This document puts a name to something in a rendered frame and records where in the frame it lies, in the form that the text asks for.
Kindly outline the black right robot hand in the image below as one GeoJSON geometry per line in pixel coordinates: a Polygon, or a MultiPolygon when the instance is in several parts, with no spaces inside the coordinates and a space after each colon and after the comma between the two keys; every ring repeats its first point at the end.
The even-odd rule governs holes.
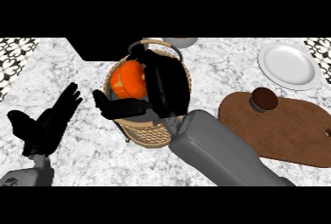
{"type": "Polygon", "coordinates": [[[136,60],[145,68],[148,93],[139,99],[110,100],[107,95],[95,90],[94,98],[103,116],[110,120],[144,116],[150,109],[159,118],[185,115],[190,107],[191,87],[182,62],[138,46],[131,48],[126,61],[129,60],[136,60]]]}

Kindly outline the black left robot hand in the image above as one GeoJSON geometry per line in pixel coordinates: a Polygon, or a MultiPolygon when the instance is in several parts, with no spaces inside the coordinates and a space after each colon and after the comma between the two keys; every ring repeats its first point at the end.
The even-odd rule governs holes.
{"type": "Polygon", "coordinates": [[[26,142],[23,152],[26,157],[36,154],[49,156],[57,151],[82,101],[79,85],[71,82],[54,107],[45,110],[36,120],[20,110],[8,112],[14,135],[26,142]]]}

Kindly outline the orange squash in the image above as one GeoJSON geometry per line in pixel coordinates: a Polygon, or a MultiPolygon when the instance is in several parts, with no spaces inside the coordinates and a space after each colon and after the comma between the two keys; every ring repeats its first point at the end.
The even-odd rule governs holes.
{"type": "Polygon", "coordinates": [[[120,99],[142,98],[147,93],[145,68],[134,59],[116,69],[110,79],[111,90],[120,99]]]}

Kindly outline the tiered wicker basket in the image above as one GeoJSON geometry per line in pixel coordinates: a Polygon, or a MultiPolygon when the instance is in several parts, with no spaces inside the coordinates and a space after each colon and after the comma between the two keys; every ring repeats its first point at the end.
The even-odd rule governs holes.
{"type": "MultiPolygon", "coordinates": [[[[129,55],[116,63],[113,68],[108,71],[108,76],[104,82],[104,93],[110,100],[117,100],[119,97],[113,93],[113,90],[110,88],[110,77],[114,74],[116,69],[123,65],[126,62],[128,57],[131,56],[131,48],[134,46],[145,45],[145,44],[157,44],[168,47],[173,47],[173,45],[165,41],[156,40],[156,39],[144,39],[135,42],[129,46],[129,55]]],[[[176,58],[182,63],[182,53],[168,53],[160,50],[153,50],[157,54],[169,56],[176,58]]],[[[187,69],[187,66],[184,65],[188,81],[190,81],[190,87],[193,91],[193,78],[187,69]]],[[[117,124],[120,131],[123,132],[123,135],[126,136],[126,140],[135,142],[138,145],[147,147],[147,148],[162,148],[166,145],[169,145],[172,141],[172,134],[168,131],[165,120],[168,118],[159,118],[159,115],[154,113],[154,111],[150,109],[148,113],[145,115],[122,118],[113,120],[117,124]]]]}

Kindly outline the brown wooden cutting board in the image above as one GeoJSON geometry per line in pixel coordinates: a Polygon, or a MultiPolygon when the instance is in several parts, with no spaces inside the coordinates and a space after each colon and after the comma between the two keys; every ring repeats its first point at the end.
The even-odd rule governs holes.
{"type": "Polygon", "coordinates": [[[312,102],[280,98],[264,113],[250,105],[252,94],[230,94],[219,120],[264,158],[331,168],[331,115],[312,102]]]}

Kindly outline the grey bowl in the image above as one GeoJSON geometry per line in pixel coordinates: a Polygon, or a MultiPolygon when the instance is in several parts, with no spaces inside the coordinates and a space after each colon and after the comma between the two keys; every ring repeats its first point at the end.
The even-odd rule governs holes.
{"type": "Polygon", "coordinates": [[[199,39],[197,38],[165,38],[163,40],[168,43],[170,43],[173,46],[176,46],[178,48],[188,48],[196,44],[199,39]]]}

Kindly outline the black flat appliance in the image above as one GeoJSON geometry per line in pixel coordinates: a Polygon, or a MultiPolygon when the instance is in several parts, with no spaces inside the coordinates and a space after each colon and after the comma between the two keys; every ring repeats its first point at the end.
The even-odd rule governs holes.
{"type": "Polygon", "coordinates": [[[142,37],[83,37],[67,40],[85,61],[120,61],[129,55],[131,45],[142,37]]]}

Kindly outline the white plate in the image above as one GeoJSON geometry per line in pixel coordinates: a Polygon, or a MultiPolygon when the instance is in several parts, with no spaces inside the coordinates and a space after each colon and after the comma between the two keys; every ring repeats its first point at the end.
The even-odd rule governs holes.
{"type": "Polygon", "coordinates": [[[283,88],[306,91],[323,80],[317,60],[298,45],[284,42],[268,44],[259,52],[258,63],[268,79],[283,88]]]}

